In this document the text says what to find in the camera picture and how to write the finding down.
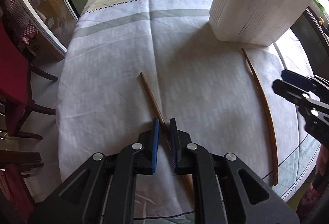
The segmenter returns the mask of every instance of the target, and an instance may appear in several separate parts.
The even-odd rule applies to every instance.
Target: wooden stick
[[[249,64],[249,67],[251,69],[251,72],[254,76],[254,81],[256,83],[258,92],[261,96],[261,101],[262,101],[262,105],[265,111],[265,116],[266,116],[266,123],[267,126],[269,128],[269,132],[271,135],[271,148],[272,148],[272,165],[273,165],[273,185],[277,185],[278,184],[278,176],[279,176],[279,166],[278,166],[278,150],[277,150],[277,145],[276,145],[276,137],[275,137],[275,130],[274,130],[274,125],[273,125],[273,120],[272,120],[272,116],[271,116],[271,111],[269,109],[269,104],[266,100],[266,96],[264,93],[264,90],[261,86],[261,83],[259,81],[259,78],[255,72],[255,69],[253,67],[253,65],[251,64],[251,61],[246,53],[246,51],[242,48],[242,52],[244,57],[247,60],[247,63]]]
[[[146,80],[145,75],[142,72],[139,75],[142,78],[142,82],[144,84],[144,87],[145,87],[147,96],[151,100],[153,110],[155,111],[155,113],[156,113],[156,115],[157,115],[157,117],[159,119],[161,130],[162,130],[162,132],[164,134],[164,137],[166,139],[166,142],[167,142],[169,148],[171,148],[170,147],[170,134],[169,134],[169,130],[168,130],[167,126],[166,126],[165,120],[163,119],[162,113],[161,113],[161,111],[160,111],[160,109],[158,107],[157,101],[155,100],[155,98],[153,96],[153,93],[151,91],[150,86],[147,83],[147,80]],[[184,182],[185,182],[186,186],[189,189],[190,194],[192,195],[192,198],[194,199],[193,182],[192,182],[192,180],[190,179],[190,177],[188,175],[182,175],[182,177],[184,179]]]

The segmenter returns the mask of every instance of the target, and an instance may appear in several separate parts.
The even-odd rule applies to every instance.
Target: red chair cushion
[[[9,164],[5,172],[0,170],[0,187],[16,213],[27,221],[34,210],[34,201],[30,195],[18,167]]]
[[[27,104],[28,60],[9,39],[0,20],[0,93],[17,104]]]

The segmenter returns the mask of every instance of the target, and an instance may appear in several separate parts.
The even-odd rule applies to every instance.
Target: blue gripper pad
[[[157,167],[158,141],[159,141],[159,119],[154,119],[152,126],[153,148],[152,148],[152,173]]]
[[[171,164],[174,173],[177,173],[177,147],[176,147],[177,126],[175,119],[170,120],[169,130],[170,130]]]
[[[296,87],[304,90],[305,92],[314,90],[312,81],[309,78],[302,76],[298,73],[295,73],[295,72],[292,72],[289,70],[283,70],[281,73],[281,77],[282,77],[283,81],[285,81],[293,86],[296,86]]]

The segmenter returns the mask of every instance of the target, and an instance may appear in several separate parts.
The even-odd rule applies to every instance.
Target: checkered cloth
[[[40,0],[28,0],[33,8],[37,8]],[[28,45],[34,36],[38,33],[37,28],[29,20],[29,16],[19,6],[16,0],[0,0],[0,6],[6,16],[9,18],[16,36],[26,45]]]

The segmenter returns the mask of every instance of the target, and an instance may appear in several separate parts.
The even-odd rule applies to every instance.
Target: chair leg
[[[10,150],[0,150],[0,160],[3,163],[31,164],[41,162],[38,152],[12,152]]]
[[[21,172],[27,172],[27,171],[30,171],[33,168],[42,167],[42,166],[44,166],[44,163],[29,164],[29,165],[19,165],[19,171],[21,171]]]
[[[40,70],[38,67],[35,67],[33,64],[31,64],[31,71],[43,78],[48,79],[48,80],[51,80],[54,82],[57,82],[57,80],[58,80],[58,77]]]
[[[1,128],[0,128],[0,134],[1,134],[1,133],[4,133],[4,135],[3,135],[3,136],[0,136],[0,139],[3,139],[3,140],[4,140],[5,137],[8,135],[7,130],[4,130],[4,129],[1,129]]]
[[[39,139],[42,140],[42,136],[35,134],[35,133],[30,133],[30,132],[24,132],[24,131],[19,131],[17,134],[15,134],[15,137],[17,138],[31,138],[31,139]]]
[[[10,135],[10,137],[16,137],[16,135],[19,133],[19,130],[21,129],[22,125],[24,124],[24,122],[26,121],[26,119],[29,117],[29,115],[31,114],[31,112],[32,112],[32,110],[29,109],[28,106],[26,106],[25,113],[23,114],[22,118],[19,120],[14,134],[13,135]]]
[[[37,113],[56,115],[56,110],[55,109],[40,106],[38,104],[28,104],[26,107],[29,107],[30,110],[32,110],[34,112],[37,112]]]

